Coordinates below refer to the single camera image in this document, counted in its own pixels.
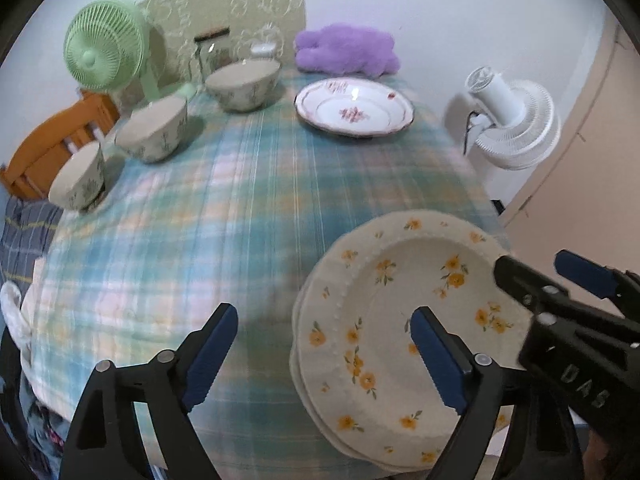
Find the floral bowl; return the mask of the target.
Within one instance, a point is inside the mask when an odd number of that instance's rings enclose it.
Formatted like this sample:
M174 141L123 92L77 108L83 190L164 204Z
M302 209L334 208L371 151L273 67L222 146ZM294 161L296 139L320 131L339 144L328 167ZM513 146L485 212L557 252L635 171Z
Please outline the floral bowl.
M101 143L92 141L70 156L55 176L48 199L55 206L80 211L88 208L105 185Z
M115 136L115 145L146 164L161 162L180 144L188 123L188 101L165 96L135 110Z
M280 70L281 64L272 58L248 58L215 70L205 79L205 89L223 110L251 112L270 98Z

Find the cream door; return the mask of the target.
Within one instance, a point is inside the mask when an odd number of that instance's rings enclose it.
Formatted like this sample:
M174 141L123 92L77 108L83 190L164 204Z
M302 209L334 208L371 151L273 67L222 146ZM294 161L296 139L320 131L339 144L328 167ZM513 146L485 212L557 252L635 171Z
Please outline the cream door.
M612 16L560 146L506 212L506 232L550 278L562 249L639 269L639 55Z

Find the pink white crumpled cloth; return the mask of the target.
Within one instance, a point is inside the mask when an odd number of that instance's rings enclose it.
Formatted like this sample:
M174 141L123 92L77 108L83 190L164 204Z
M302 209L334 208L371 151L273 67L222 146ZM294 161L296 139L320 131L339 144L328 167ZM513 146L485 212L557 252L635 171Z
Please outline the pink white crumpled cloth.
M41 295L46 258L35 260L32 284L21 292L17 281L7 281L1 287L1 312L10 335L21 356L27 361L32 354L37 302Z

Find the white standing fan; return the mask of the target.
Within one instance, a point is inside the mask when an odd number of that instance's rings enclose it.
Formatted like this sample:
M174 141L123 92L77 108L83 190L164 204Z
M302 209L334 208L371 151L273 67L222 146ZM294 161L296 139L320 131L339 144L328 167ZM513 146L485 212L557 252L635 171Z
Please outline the white standing fan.
M526 79L506 80L489 66L466 77L449 102L444 126L464 156L480 153L492 166L520 171L547 159L562 122L550 92Z

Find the grey plaid pillow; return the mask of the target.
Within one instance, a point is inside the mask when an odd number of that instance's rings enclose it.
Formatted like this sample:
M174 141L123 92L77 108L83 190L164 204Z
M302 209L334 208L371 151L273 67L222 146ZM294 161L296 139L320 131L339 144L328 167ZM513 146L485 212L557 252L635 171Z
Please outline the grey plaid pillow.
M47 253L62 213L47 200L9 199L1 217L1 283L12 282L22 295L26 294L35 261Z

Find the plaid tablecloth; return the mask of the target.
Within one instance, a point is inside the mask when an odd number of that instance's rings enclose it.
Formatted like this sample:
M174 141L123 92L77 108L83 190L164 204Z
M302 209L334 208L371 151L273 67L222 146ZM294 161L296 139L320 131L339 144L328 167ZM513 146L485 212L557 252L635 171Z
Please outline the plaid tablecloth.
M344 233L392 211L434 209L504 237L470 163L424 106L401 133L367 141L311 129L293 100L308 74L281 74L270 106L189 105L180 146L147 165L107 145L107 192L62 215L30 286L36 398L73 417L97 362L149 361L228 302L239 333L192 424L226 479L377 479L338 452L293 385L292 307Z

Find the wooden bed headboard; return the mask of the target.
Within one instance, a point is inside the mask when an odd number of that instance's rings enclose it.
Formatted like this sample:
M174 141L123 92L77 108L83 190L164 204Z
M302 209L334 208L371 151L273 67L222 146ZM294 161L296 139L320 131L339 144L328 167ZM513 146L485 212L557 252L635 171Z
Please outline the wooden bed headboard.
M72 156L70 146L83 148L107 135L119 120L119 111L107 94L81 90L71 107L54 114L26 136L9 165L1 166L1 184L9 196L44 200L51 184Z

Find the red floral plate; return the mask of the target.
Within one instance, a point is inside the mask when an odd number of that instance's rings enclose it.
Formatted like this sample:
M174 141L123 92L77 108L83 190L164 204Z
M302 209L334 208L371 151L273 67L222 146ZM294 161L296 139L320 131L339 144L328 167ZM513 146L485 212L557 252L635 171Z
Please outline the red floral plate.
M358 78L329 78L297 93L298 117L319 130L351 138L391 136L414 121L412 103L398 90Z

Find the purple plush toy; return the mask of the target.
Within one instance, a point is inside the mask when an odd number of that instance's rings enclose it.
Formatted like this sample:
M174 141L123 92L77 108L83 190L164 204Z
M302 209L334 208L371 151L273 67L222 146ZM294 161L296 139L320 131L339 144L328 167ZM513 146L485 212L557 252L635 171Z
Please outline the purple plush toy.
M395 40L388 32L331 24L318 30L305 29L296 35L295 64L308 73L378 78L399 72L400 61L394 47Z

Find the green desk fan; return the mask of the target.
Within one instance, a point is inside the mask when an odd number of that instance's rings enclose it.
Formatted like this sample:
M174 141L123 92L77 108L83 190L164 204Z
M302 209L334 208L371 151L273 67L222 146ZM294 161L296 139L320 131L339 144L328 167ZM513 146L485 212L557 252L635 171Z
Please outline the green desk fan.
M65 34L65 65L81 88L96 93L124 90L137 81L144 98L175 94L193 99L192 82L160 86L151 50L152 25L145 10L129 0L96 0L83 6Z

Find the glass jar dark lid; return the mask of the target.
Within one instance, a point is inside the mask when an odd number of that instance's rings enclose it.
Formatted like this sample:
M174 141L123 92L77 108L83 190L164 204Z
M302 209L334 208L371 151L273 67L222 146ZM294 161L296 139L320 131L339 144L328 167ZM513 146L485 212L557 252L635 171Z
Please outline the glass jar dark lid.
M202 82L205 82L206 78L216 70L233 62L228 26L201 32L194 37L194 44Z

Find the cotton swab container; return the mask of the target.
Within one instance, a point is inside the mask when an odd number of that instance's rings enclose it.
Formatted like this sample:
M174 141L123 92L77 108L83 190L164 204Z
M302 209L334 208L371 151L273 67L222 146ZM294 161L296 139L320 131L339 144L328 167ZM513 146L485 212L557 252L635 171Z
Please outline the cotton swab container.
M279 27L273 24L262 26L250 40L251 58L280 58L282 49L282 32Z

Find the patterned cardboard sheet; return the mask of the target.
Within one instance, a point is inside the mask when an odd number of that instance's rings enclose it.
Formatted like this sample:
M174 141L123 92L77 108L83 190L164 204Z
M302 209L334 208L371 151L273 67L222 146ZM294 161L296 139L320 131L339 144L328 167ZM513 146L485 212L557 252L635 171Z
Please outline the patterned cardboard sheet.
M195 43L203 32L230 29L232 60L271 42L281 63L292 65L294 38L306 28L305 0L142 0L137 6L151 27L151 63L160 89L203 83L205 63L196 57Z

